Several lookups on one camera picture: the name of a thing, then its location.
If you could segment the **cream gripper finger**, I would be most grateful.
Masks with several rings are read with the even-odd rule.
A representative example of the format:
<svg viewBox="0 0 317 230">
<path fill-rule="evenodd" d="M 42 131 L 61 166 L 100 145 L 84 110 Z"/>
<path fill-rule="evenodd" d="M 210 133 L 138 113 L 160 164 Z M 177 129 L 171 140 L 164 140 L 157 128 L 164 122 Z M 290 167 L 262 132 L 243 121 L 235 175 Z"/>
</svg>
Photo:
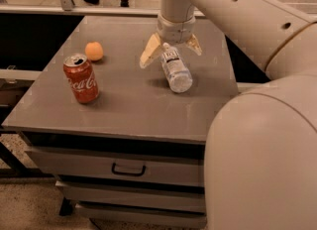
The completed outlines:
<svg viewBox="0 0 317 230">
<path fill-rule="evenodd" d="M 158 33 L 154 33 L 148 40 L 148 43 L 140 57 L 140 67 L 146 68 L 162 53 L 162 43 Z"/>
<path fill-rule="evenodd" d="M 199 41 L 194 34 L 192 34 L 191 37 L 186 41 L 186 46 L 192 51 L 194 51 L 198 56 L 202 55 L 202 50 Z"/>
</svg>

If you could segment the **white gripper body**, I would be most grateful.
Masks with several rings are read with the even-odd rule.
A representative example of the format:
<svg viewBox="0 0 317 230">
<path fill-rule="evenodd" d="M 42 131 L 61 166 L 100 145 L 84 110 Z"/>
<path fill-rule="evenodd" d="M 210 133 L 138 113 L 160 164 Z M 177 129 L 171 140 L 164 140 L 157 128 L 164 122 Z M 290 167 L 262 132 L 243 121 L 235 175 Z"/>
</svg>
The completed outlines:
<svg viewBox="0 0 317 230">
<path fill-rule="evenodd" d="M 158 14 L 157 32 L 164 43 L 179 45 L 187 42 L 194 32 L 195 18 L 185 22 L 171 22 Z"/>
</svg>

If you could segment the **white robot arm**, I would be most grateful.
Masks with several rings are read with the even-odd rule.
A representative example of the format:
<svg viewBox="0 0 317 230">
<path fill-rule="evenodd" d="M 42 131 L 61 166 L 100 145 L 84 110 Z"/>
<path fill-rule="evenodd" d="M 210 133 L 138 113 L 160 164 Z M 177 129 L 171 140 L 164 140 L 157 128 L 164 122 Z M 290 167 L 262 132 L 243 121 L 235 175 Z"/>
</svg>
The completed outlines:
<svg viewBox="0 0 317 230">
<path fill-rule="evenodd" d="M 200 50 L 194 10 L 270 79 L 230 100 L 209 129 L 208 230 L 317 230 L 315 19 L 276 0 L 161 0 L 142 67 L 164 42 Z"/>
</svg>

